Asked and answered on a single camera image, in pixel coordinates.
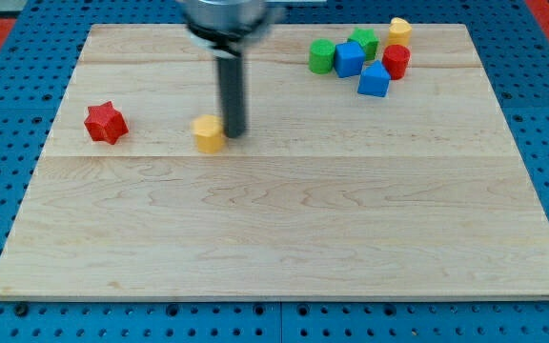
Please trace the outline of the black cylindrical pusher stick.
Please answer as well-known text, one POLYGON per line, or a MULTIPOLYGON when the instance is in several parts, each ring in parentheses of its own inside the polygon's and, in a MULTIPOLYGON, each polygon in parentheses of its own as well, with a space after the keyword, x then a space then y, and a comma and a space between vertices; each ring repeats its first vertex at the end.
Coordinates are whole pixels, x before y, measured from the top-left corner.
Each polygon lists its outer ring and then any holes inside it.
POLYGON ((247 129, 243 54, 231 49, 218 50, 215 64, 223 130, 228 138, 238 138, 247 129))

